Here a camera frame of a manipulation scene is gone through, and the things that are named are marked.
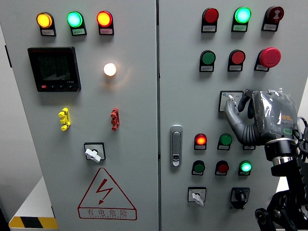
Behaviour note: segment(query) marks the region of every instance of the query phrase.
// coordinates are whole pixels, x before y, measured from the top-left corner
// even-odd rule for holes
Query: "lightning bolt symbol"
[[[106,198],[106,196],[107,196],[107,195],[111,192],[111,190],[113,189],[113,188],[110,188],[110,189],[104,189],[104,190],[102,190],[102,187],[106,184],[106,182],[107,182],[107,179],[104,179],[104,180],[102,181],[101,185],[99,186],[98,190],[96,191],[96,193],[101,193],[101,192],[104,192],[104,191],[108,191],[107,194],[104,196],[104,198],[101,199],[101,200],[99,201],[98,205],[100,205],[100,204],[102,204],[102,203],[104,202],[104,199]]]

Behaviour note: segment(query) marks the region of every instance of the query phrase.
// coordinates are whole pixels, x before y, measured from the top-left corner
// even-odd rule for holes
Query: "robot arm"
[[[247,117],[254,119],[251,125],[237,115],[237,110],[242,112],[248,101]],[[289,190],[276,193],[266,210],[256,210],[261,231],[275,231],[273,221],[286,231],[308,229],[308,218],[303,212],[308,201],[308,163],[304,162],[308,144],[300,136],[297,137],[298,144],[295,143],[297,114],[294,102],[282,92],[246,90],[237,108],[232,97],[227,100],[225,115],[237,140],[245,146],[264,145],[266,158],[273,163],[272,175],[287,177]],[[305,125],[303,137],[308,137],[307,123]]]

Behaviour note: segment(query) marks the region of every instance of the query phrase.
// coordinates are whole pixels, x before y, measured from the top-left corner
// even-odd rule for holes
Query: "yellow black hazard tape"
[[[13,217],[10,228],[58,229],[55,218]]]

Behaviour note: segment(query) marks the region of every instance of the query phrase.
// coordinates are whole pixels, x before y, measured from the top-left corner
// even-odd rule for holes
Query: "high voltage warning sign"
[[[103,167],[83,196],[78,213],[83,219],[137,220],[137,209]]]

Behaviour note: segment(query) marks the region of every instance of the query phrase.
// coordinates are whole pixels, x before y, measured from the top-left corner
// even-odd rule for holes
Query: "white indicator light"
[[[116,65],[114,65],[112,63],[106,64],[105,67],[104,67],[104,72],[108,76],[114,76],[115,73],[116,73]]]

